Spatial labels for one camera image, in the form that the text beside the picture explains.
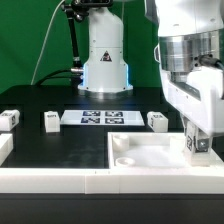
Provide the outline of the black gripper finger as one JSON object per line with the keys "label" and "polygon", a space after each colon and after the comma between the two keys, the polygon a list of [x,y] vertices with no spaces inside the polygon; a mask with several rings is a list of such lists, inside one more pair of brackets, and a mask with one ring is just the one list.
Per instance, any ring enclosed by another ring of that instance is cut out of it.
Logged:
{"label": "black gripper finger", "polygon": [[211,149],[212,138],[203,131],[199,131],[196,136],[196,152],[208,153]]}

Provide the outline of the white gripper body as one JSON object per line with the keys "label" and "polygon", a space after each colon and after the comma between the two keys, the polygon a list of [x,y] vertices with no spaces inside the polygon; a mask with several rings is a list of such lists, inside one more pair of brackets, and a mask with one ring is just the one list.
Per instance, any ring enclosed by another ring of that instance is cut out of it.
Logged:
{"label": "white gripper body", "polygon": [[224,73],[202,66],[185,83],[173,83],[171,73],[160,70],[165,99],[208,136],[224,135]]}

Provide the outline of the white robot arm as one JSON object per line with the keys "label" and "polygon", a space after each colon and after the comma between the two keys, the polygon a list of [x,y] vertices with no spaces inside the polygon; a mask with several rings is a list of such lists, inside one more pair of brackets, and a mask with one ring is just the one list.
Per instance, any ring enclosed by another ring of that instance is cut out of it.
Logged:
{"label": "white robot arm", "polygon": [[[84,0],[89,8],[89,59],[79,90],[95,95],[130,90],[123,60],[123,23],[111,0]],[[224,0],[144,0],[158,25],[154,58],[165,99],[183,119],[198,152],[224,135]]]}

